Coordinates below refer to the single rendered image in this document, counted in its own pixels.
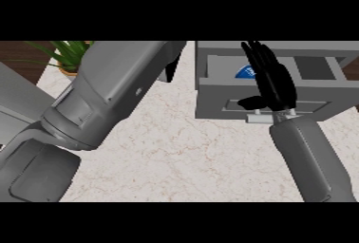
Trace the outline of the grey cabinet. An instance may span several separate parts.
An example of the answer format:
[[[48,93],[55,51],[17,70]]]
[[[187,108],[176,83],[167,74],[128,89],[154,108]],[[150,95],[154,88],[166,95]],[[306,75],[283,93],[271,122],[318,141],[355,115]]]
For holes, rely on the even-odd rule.
[[[359,81],[359,41],[263,41],[278,57],[334,57],[346,78]],[[207,76],[207,56],[243,56],[240,41],[195,42],[195,84]]]

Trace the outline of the green leafy plant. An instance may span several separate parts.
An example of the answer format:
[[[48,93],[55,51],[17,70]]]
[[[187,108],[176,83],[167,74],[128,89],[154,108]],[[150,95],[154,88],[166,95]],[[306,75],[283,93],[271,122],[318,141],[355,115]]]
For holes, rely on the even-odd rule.
[[[51,44],[58,49],[58,52],[55,52],[36,42],[26,41],[26,44],[37,48],[51,58],[58,61],[58,64],[55,65],[58,68],[63,66],[65,70],[74,72],[79,71],[83,56],[95,43],[95,41],[52,41]],[[26,62],[42,65],[54,65],[52,63],[26,59],[8,59],[8,62]]]

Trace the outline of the brown plant pot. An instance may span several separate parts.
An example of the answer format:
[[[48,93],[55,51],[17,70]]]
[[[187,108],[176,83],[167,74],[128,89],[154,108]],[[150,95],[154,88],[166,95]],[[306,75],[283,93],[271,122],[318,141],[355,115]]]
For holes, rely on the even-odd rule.
[[[76,72],[74,71],[68,71],[68,70],[64,69],[63,66],[60,67],[60,70],[61,70],[61,72],[64,73],[64,75],[67,77],[74,78],[77,76],[77,71]]]

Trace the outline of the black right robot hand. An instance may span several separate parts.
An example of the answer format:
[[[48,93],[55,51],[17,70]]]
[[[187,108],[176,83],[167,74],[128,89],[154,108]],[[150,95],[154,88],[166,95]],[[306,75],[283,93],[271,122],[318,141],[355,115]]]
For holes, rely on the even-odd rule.
[[[246,110],[269,108],[284,111],[296,108],[297,93],[287,67],[280,63],[275,53],[259,41],[241,43],[250,65],[256,73],[259,96],[237,102]]]

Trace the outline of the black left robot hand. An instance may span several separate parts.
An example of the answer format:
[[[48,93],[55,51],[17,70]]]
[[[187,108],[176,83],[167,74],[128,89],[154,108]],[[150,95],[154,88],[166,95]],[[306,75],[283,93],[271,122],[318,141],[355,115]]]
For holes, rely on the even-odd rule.
[[[181,56],[178,56],[176,60],[170,64],[167,64],[167,66],[166,66],[166,69],[164,69],[164,71],[166,71],[166,83],[170,83],[173,81],[179,61],[181,61]]]

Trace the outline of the blue can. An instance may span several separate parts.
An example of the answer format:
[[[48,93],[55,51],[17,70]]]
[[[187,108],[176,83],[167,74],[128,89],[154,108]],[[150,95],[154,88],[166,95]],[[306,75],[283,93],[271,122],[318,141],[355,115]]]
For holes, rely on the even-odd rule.
[[[235,74],[235,77],[238,79],[255,79],[256,78],[256,72],[250,65],[244,66],[240,71]]]

